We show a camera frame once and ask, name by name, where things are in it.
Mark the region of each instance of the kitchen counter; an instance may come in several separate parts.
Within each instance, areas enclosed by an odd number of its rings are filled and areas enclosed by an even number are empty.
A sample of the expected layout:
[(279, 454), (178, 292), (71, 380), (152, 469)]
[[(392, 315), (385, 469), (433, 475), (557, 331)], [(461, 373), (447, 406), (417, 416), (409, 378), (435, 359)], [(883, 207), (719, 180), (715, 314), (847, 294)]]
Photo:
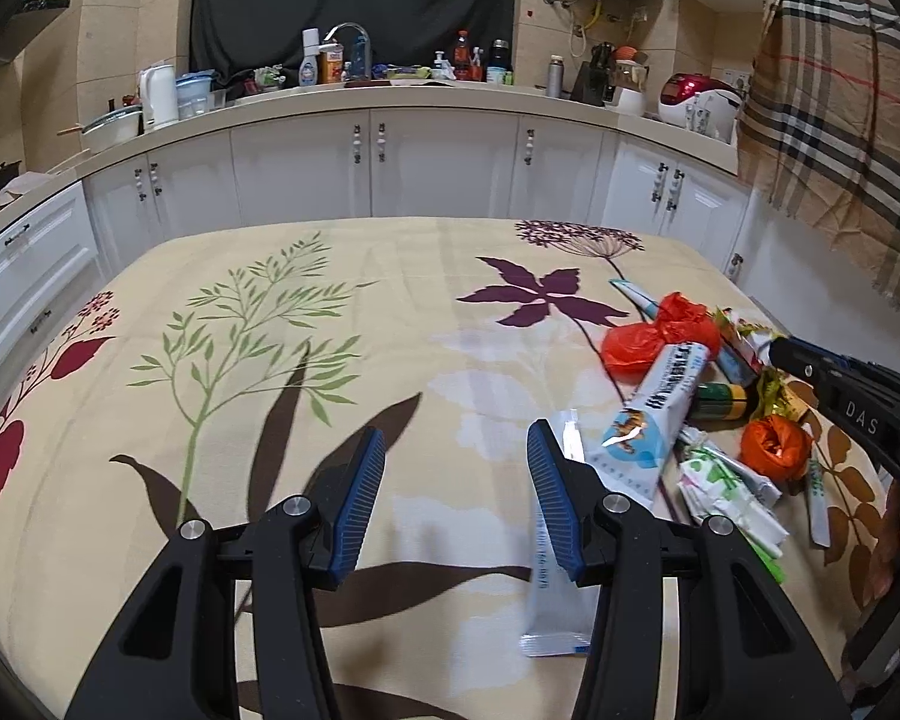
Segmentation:
[(88, 157), (77, 165), (62, 170), (47, 183), (29, 191), (0, 210), (0, 234), (27, 211), (34, 209), (64, 187), (154, 148), (268, 119), (361, 108), (456, 108), (563, 119), (567, 122), (590, 124), (593, 127), (603, 127), (644, 138), (708, 163), (730, 175), (736, 175), (737, 172), (735, 146), (663, 122), (626, 116), (592, 105), (572, 103), (569, 100), (553, 100), (536, 89), (491, 87), (487, 84), (466, 81), (443, 81), (441, 84), (443, 85), (437, 86), (432, 83), (421, 85), (411, 82), (398, 83), (394, 86), (351, 89), (335, 86), (306, 92), (285, 90), (259, 95), (258, 98), (250, 98), (240, 105), (186, 119), (184, 122), (121, 143), (120, 146), (108, 148), (103, 153)]

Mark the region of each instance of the plaid curtain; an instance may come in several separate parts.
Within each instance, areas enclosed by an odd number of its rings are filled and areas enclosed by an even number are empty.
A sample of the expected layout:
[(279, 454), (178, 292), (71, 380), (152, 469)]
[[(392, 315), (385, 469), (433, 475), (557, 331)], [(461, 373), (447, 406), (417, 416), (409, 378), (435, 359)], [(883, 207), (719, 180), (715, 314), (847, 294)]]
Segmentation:
[(900, 18), (887, 0), (765, 0), (740, 172), (850, 255), (900, 313)]

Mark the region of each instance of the beige tablecloth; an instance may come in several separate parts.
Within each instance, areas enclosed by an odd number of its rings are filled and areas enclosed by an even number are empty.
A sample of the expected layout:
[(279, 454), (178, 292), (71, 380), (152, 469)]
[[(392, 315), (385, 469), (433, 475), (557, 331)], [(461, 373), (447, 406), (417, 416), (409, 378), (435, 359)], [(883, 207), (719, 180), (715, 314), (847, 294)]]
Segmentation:
[[(657, 298), (753, 308), (678, 242), (581, 225), (345, 220), (149, 252), (0, 416), (2, 654), (62, 716), (181, 507), (215, 527), (258, 517), (371, 422), (391, 447), (359, 567), (319, 599), (346, 716), (569, 717), (583, 659), (517, 646), (525, 436), (567, 408), (599, 435), (620, 406), (592, 348), (637, 319), (607, 283), (615, 266)], [(836, 668), (883, 497), (860, 450), (821, 431), (834, 546), (809, 547), (802, 495), (776, 510), (785, 590)], [(251, 615), (237, 622), (245, 713)]]

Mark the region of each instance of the human hand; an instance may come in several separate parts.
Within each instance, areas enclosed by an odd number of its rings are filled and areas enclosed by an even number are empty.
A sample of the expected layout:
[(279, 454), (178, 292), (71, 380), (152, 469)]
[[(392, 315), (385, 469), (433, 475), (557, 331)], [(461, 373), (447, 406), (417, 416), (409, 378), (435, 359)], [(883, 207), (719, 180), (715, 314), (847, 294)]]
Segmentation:
[(866, 576), (864, 600), (869, 605), (878, 601), (893, 585), (895, 559), (900, 552), (900, 485), (893, 482), (887, 493), (887, 510), (880, 522), (880, 536), (871, 555), (869, 574)]

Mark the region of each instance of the electric kettle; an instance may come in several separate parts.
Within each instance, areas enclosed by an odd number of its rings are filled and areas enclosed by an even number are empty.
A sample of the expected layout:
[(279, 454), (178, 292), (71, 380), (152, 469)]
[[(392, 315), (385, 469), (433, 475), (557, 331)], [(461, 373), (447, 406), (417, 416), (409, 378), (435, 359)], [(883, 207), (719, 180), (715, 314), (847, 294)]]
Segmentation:
[(141, 71), (140, 101), (144, 106), (144, 132), (179, 121), (173, 65), (154, 65)]

